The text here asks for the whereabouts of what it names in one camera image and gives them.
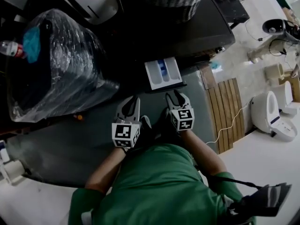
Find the wooden slat mat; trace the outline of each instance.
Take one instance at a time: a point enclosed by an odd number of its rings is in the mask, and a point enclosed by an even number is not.
[[[233,123],[233,118],[242,108],[240,91],[235,78],[220,82],[206,93],[210,113],[217,139],[219,130],[228,128]],[[223,130],[217,144],[219,153],[225,152],[233,147],[233,143],[245,136],[244,116],[241,111],[235,118],[233,127]]]

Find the green shirt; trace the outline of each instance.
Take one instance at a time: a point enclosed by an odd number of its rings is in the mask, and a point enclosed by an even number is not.
[[[233,178],[228,172],[216,176]],[[216,224],[226,211],[224,195],[235,201],[243,197],[232,182],[204,185],[184,148],[157,144],[123,161],[107,196],[77,189],[69,225],[81,225],[81,214],[90,210],[94,225]]]

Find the toilet bowl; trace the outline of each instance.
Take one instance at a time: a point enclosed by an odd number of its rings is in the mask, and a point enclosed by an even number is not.
[[[297,128],[279,115],[279,108],[274,92],[269,91],[255,96],[251,101],[252,123],[265,133],[276,133],[275,138],[292,141],[297,135]]]

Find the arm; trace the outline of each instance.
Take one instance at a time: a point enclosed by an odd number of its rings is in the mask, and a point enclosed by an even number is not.
[[[187,150],[193,155],[204,175],[233,179],[233,176],[227,172],[226,166],[219,156],[191,130],[182,131],[181,137]],[[219,180],[215,181],[211,178],[212,177],[207,176],[209,187],[215,193],[225,194],[235,201],[238,201],[243,197],[235,183]]]
[[[191,130],[180,132],[186,149],[193,155],[201,171],[207,175],[226,172],[226,166],[219,156]]]
[[[124,157],[125,152],[122,148],[114,148],[111,154],[90,176],[85,188],[79,188],[73,193],[69,212],[69,225],[82,225],[82,214],[90,212],[99,205],[112,185]]]
[[[111,154],[90,176],[85,184],[85,188],[100,191],[105,195],[111,187],[125,155],[122,148],[114,148]]]

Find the white cable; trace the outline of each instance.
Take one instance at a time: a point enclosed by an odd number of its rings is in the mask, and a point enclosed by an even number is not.
[[[233,123],[234,123],[235,118],[239,115],[239,113],[240,113],[241,110],[243,110],[244,108],[246,108],[246,107],[248,106],[248,104],[252,101],[253,98],[254,98],[254,97],[251,97],[251,99],[246,103],[246,105],[245,105],[244,107],[242,107],[241,109],[239,109],[238,114],[236,114],[235,117],[234,117],[233,120],[232,120],[232,125],[231,125],[231,127],[227,127],[227,128],[220,129],[216,141],[214,141],[214,142],[213,142],[213,141],[212,141],[212,142],[207,142],[206,144],[208,144],[208,143],[216,143],[216,142],[219,140],[220,132],[221,132],[222,130],[227,130],[227,129],[232,128],[232,127],[233,127]]]

